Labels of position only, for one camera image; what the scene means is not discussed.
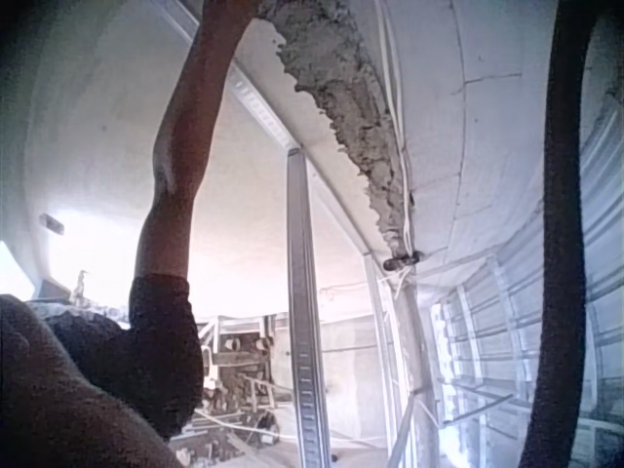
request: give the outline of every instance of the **metal track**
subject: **metal track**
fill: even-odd
[[[308,180],[300,149],[289,151],[287,190],[292,377],[299,457],[303,468],[330,468]]]

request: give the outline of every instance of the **light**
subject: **light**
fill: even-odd
[[[34,292],[34,285],[13,258],[7,245],[0,241],[0,293],[14,295],[19,300],[29,300]]]

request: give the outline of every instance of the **metal rail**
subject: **metal rail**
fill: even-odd
[[[375,265],[371,254],[364,255],[364,267],[369,282],[370,302],[372,303],[372,314],[374,317],[374,330],[377,337],[377,349],[379,351],[379,363],[381,367],[381,385],[383,390],[383,404],[386,423],[386,446],[388,454],[391,454],[391,447],[394,444],[397,431],[396,409],[394,401],[394,391],[390,375],[390,357],[388,356],[388,338],[383,322],[383,308],[381,297],[379,296],[379,284],[375,273]]]
[[[330,468],[308,179],[305,156],[299,149],[289,151],[287,200],[292,381],[299,457],[304,468]]]
[[[477,342],[477,335],[475,333],[475,323],[473,321],[472,313],[470,312],[470,305],[468,303],[468,297],[463,285],[457,287],[457,295],[459,296],[459,303],[461,304],[461,313],[464,317],[466,330],[468,331],[468,339],[470,340],[470,351],[472,353],[472,359],[475,367],[475,378],[479,384],[483,383],[484,368],[481,361],[481,355],[479,352],[479,343]],[[479,406],[482,407],[486,401],[483,398],[479,398]],[[479,468],[488,467],[488,414],[483,412],[479,416]]]

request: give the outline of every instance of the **concrete residue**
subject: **concrete residue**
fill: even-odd
[[[278,53],[296,91],[309,93],[331,120],[351,161],[369,180],[370,207],[393,255],[403,242],[403,185],[383,87],[349,11],[337,0],[265,0],[259,17],[286,44]]]

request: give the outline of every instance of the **white wall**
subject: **white wall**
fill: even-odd
[[[330,429],[336,438],[343,435],[385,447],[381,372],[372,316],[323,325],[321,338]],[[291,356],[287,355],[290,349],[289,331],[277,331],[274,378],[276,383],[293,388]],[[290,426],[288,433],[294,434],[293,414],[283,414],[283,420]]]

